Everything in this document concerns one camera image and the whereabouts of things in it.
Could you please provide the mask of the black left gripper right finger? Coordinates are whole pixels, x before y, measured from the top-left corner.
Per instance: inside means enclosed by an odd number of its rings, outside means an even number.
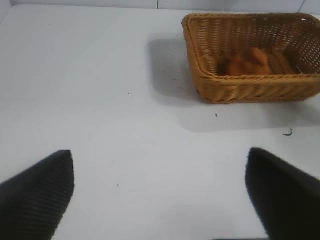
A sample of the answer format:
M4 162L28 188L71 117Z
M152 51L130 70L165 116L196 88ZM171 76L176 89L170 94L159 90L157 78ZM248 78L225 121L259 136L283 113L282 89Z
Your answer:
M320 238L320 181L276 155L251 148L245 184L270 240Z

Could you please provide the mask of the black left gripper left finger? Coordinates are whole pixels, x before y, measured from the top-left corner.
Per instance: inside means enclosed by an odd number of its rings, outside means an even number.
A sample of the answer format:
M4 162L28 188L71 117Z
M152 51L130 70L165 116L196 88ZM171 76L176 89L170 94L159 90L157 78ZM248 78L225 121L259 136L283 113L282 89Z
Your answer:
M75 190L70 150L59 150L0 185L0 238L50 240Z

